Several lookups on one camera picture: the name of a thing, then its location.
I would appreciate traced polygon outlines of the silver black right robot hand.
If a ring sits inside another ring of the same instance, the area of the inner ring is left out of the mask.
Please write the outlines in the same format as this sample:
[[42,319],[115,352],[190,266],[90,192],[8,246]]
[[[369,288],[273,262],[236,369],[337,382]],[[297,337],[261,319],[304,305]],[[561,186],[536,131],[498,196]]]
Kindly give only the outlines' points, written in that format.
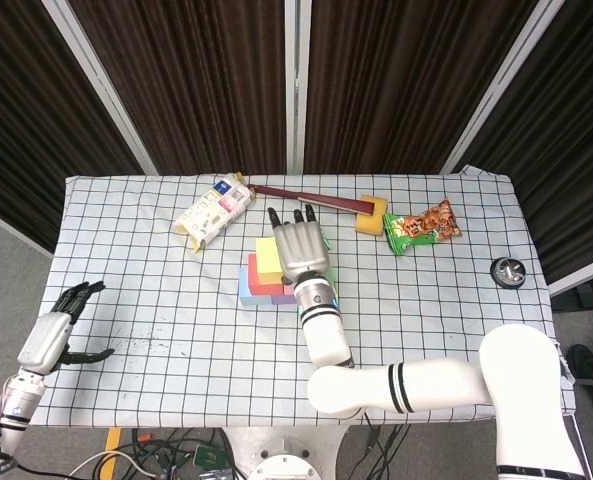
[[292,223],[283,223],[272,207],[267,209],[267,213],[284,278],[291,283],[299,283],[303,275],[326,275],[330,258],[313,207],[306,204],[305,213],[295,209]]

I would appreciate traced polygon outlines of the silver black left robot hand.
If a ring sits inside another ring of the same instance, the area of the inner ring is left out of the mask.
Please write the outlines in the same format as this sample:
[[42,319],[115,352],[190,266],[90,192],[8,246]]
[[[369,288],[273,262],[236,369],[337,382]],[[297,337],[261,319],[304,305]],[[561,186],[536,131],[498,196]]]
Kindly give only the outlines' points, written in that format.
[[17,361],[23,370],[47,376],[62,365],[84,365],[103,362],[113,353],[108,348],[98,353],[72,352],[69,339],[73,327],[90,297],[105,288],[103,281],[83,282],[65,290],[52,309],[37,318]]

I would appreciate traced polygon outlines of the yellow foam cube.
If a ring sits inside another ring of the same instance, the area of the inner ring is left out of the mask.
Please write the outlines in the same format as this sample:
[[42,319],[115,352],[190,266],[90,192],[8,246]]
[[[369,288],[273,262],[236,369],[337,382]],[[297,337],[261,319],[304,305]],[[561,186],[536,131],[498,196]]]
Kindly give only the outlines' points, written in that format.
[[255,242],[256,271],[263,284],[280,284],[282,266],[274,237],[259,237]]

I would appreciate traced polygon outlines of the red foam cube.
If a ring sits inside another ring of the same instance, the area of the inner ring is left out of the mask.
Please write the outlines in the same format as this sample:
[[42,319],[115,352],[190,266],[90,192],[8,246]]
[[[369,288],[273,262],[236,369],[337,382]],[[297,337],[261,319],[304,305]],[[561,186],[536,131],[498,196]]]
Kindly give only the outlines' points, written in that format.
[[248,255],[248,274],[247,281],[250,292],[257,296],[272,296],[283,294],[283,283],[281,277],[276,281],[262,280],[257,272],[256,255],[251,253]]

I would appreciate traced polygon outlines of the light blue foam cube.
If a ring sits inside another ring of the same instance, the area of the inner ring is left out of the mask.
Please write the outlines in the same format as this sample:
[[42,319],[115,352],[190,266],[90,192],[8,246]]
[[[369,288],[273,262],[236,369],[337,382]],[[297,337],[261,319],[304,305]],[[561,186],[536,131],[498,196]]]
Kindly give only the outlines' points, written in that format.
[[238,298],[245,307],[271,305],[272,298],[267,295],[254,295],[248,284],[248,267],[242,266],[238,277]]

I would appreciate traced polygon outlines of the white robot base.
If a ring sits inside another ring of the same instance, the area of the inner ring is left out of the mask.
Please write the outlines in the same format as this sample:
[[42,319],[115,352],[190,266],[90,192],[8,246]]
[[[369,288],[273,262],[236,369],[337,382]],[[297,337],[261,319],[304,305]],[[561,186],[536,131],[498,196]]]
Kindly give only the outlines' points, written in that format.
[[224,430],[247,480],[336,480],[342,426],[231,427]]

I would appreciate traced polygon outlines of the dark red book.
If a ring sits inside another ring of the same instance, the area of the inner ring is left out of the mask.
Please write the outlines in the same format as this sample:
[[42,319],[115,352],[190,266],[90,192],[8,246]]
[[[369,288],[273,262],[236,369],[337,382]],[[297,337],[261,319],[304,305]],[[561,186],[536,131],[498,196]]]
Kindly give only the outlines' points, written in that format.
[[250,184],[249,187],[256,193],[270,195],[280,198],[299,200],[309,202],[320,206],[327,206],[343,211],[349,211],[357,214],[372,215],[374,213],[374,203],[364,200],[356,200],[342,197],[333,197],[329,195],[314,194],[307,192],[295,192],[263,185]]

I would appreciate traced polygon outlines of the yellow sponge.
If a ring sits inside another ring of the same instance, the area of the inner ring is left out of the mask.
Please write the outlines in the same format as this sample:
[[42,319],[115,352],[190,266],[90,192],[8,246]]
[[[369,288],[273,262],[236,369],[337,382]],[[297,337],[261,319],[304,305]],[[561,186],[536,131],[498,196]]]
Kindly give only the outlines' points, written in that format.
[[387,213],[388,201],[385,198],[368,195],[362,195],[361,200],[371,202],[373,212],[371,214],[359,213],[356,215],[355,231],[380,236],[384,230],[383,216]]

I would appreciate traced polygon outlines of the white printed snack pack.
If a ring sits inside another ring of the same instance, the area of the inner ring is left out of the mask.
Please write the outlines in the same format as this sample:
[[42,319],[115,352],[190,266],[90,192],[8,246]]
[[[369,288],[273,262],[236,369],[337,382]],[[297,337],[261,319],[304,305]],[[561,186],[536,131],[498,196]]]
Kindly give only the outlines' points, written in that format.
[[240,172],[221,177],[206,193],[183,211],[173,229],[186,234],[198,252],[241,216],[255,199]]

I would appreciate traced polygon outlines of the green orange snack bag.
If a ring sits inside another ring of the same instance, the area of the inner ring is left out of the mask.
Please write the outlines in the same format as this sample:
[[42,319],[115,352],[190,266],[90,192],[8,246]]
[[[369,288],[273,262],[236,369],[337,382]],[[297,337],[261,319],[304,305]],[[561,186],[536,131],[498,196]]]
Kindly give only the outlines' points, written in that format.
[[455,214],[448,198],[419,215],[383,215],[388,244],[395,255],[416,245],[432,245],[454,236],[461,236]]

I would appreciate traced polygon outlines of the white black grid tablecloth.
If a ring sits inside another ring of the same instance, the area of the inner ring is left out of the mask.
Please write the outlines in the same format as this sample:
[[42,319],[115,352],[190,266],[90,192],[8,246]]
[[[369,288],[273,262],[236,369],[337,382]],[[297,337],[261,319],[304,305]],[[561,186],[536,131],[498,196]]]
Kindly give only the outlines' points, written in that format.
[[[46,426],[225,427],[321,425],[307,398],[313,366],[293,305],[245,307],[239,270],[267,209],[259,196],[203,250],[173,221],[217,181],[199,176],[71,177],[41,307],[80,282],[103,281],[70,338],[75,351],[113,348],[105,361],[49,376],[34,416]],[[352,214],[317,208],[343,325],[358,367],[454,357],[476,362],[483,337],[506,323],[555,332],[550,295],[509,178],[439,175],[256,175],[253,182],[330,196],[385,198],[414,215],[448,198],[462,235],[397,256],[382,236],[355,231]],[[499,287],[493,260],[526,269]]]

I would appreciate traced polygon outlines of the green circuit board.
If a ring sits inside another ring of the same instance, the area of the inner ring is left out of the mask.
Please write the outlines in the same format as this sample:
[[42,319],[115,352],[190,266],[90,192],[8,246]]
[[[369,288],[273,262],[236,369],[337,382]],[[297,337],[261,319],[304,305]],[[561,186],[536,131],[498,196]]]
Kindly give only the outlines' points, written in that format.
[[193,465],[205,470],[218,470],[226,466],[226,453],[216,447],[198,445],[193,457]]

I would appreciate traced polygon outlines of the dark brown partition panel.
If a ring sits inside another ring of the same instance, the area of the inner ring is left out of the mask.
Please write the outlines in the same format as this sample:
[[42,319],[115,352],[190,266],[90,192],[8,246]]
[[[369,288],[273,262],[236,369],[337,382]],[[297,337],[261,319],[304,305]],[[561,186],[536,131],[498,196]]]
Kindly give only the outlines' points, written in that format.
[[537,0],[313,0],[304,170],[436,174]]
[[162,175],[286,171],[284,0],[69,0]]
[[566,0],[460,163],[510,177],[547,283],[593,263],[593,0]]
[[67,178],[142,172],[41,0],[0,0],[0,218],[53,251]]

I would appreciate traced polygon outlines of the black round knob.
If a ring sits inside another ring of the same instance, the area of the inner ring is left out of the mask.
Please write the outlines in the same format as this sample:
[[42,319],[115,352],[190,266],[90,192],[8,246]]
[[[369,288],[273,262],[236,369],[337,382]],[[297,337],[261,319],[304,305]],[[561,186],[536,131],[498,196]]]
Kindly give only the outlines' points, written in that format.
[[526,278],[523,263],[515,258],[500,257],[492,261],[490,266],[492,280],[503,289],[518,289]]

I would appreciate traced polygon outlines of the white partition frame post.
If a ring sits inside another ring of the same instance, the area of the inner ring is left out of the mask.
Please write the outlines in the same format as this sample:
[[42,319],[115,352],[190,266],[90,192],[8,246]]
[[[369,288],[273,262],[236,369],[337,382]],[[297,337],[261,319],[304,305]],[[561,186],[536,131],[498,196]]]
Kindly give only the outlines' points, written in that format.
[[286,172],[304,172],[312,0],[284,0]]
[[440,169],[452,173],[529,58],[565,0],[538,0]]
[[150,153],[69,1],[41,3],[144,174],[158,176]]

